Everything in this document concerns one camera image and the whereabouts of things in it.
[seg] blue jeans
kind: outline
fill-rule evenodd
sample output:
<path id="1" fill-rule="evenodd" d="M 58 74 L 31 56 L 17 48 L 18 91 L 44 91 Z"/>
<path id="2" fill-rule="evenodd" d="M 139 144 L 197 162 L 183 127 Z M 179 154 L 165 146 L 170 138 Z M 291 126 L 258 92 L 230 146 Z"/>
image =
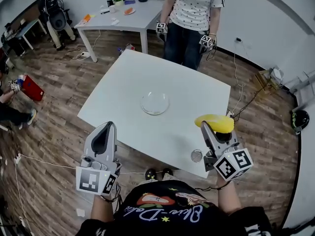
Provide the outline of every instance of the blue jeans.
<path id="1" fill-rule="evenodd" d="M 163 59 L 197 70 L 202 58 L 199 41 L 205 34 L 206 31 L 190 30 L 169 23 Z"/>

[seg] table leg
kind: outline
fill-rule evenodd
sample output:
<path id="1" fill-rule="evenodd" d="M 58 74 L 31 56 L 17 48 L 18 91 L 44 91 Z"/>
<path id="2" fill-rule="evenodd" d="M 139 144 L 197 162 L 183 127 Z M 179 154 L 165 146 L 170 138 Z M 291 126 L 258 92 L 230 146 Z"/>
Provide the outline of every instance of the table leg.
<path id="1" fill-rule="evenodd" d="M 33 46 L 29 43 L 29 41 L 25 38 L 25 36 L 23 35 L 23 38 L 25 40 L 25 42 L 29 45 L 29 47 L 34 50 Z"/>
<path id="2" fill-rule="evenodd" d="M 147 30 L 140 32 L 142 52 L 148 54 L 148 37 Z"/>
<path id="3" fill-rule="evenodd" d="M 97 62 L 97 57 L 95 56 L 95 53 L 94 53 L 94 51 L 92 49 L 92 46 L 90 45 L 90 42 L 89 42 L 88 38 L 86 37 L 84 31 L 80 30 L 80 29 L 78 29 L 78 31 L 80 33 L 80 36 L 81 36 L 82 40 L 83 40 L 83 43 L 85 44 L 85 47 L 87 48 L 88 52 L 91 55 L 92 60 L 94 62 Z"/>
<path id="4" fill-rule="evenodd" d="M 38 20 L 38 23 L 40 25 L 40 27 L 42 28 L 43 32 L 45 33 L 45 35 L 47 34 L 47 31 L 45 30 L 45 27 L 43 26 L 43 24 L 41 23 L 40 20 Z"/>

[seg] small table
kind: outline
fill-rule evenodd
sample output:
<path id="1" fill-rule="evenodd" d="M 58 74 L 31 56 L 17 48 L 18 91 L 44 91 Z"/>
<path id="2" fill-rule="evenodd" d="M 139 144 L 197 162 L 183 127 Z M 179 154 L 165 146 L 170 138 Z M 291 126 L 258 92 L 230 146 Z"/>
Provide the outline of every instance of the small table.
<path id="1" fill-rule="evenodd" d="M 29 22 L 18 34 L 15 35 L 16 38 L 21 39 L 24 38 L 25 42 L 29 45 L 29 47 L 34 50 L 33 46 L 29 43 L 29 41 L 26 39 L 25 34 L 36 24 L 39 23 L 40 27 L 43 29 L 43 32 L 47 34 L 47 31 L 45 30 L 43 24 L 39 19 L 35 19 L 31 22 Z"/>
<path id="2" fill-rule="evenodd" d="M 91 54 L 91 58 L 94 62 L 97 62 L 95 53 L 88 41 L 84 31 L 85 30 L 127 30 L 140 33 L 142 52 L 148 53 L 148 40 L 147 29 L 154 19 L 161 13 L 164 1 L 161 0 L 148 0 L 147 2 L 136 1 L 134 4 L 128 4 L 123 6 L 116 6 L 115 13 L 101 14 L 99 11 L 95 17 L 91 18 L 86 24 L 75 26 L 78 29 L 80 36 Z M 130 7 L 135 9 L 135 12 L 130 15 L 124 15 L 124 11 Z M 116 18 L 119 20 L 117 25 L 111 25 Z"/>
<path id="3" fill-rule="evenodd" d="M 168 109 L 145 113 L 140 101 L 149 92 L 166 93 Z M 117 139 L 159 161 L 207 177 L 203 160 L 191 152 L 208 148 L 194 120 L 205 114 L 225 115 L 230 86 L 182 65 L 125 50 L 89 96 L 78 117 L 94 127 L 112 121 Z"/>

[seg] orange food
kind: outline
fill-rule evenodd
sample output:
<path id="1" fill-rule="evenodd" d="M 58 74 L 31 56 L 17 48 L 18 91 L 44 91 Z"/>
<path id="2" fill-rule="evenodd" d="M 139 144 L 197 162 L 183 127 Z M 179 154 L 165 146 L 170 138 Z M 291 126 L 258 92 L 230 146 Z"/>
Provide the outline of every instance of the orange food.
<path id="1" fill-rule="evenodd" d="M 128 10 L 125 10 L 125 14 L 129 14 L 129 13 L 131 13 L 131 12 L 132 12 L 132 7 L 129 8 Z"/>

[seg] black helmet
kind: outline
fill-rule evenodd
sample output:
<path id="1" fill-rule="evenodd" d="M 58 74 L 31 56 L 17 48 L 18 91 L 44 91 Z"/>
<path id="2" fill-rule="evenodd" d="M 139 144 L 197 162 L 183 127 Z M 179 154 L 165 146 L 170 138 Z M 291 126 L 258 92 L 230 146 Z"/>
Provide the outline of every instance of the black helmet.
<path id="1" fill-rule="evenodd" d="M 298 110 L 292 113 L 291 126 L 298 135 L 310 122 L 309 114 L 304 110 Z"/>

